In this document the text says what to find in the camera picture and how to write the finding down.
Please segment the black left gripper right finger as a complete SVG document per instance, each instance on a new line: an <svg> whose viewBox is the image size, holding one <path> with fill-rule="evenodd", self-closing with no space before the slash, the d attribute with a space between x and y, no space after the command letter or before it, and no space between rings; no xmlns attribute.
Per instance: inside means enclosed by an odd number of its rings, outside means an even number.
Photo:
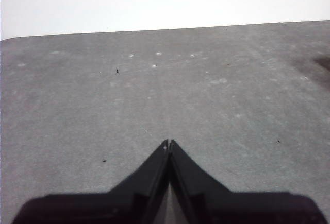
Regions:
<svg viewBox="0 0 330 224"><path fill-rule="evenodd" d="M190 223L323 223L315 202L289 192L232 192L170 141L171 184Z"/></svg>

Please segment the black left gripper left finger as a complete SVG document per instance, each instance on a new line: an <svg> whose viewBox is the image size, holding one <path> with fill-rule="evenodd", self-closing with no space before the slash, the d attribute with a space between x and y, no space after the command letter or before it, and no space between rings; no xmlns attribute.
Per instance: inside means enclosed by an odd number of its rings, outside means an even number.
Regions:
<svg viewBox="0 0 330 224"><path fill-rule="evenodd" d="M169 141L105 193L53 194L27 201L13 223L152 223L169 180Z"/></svg>

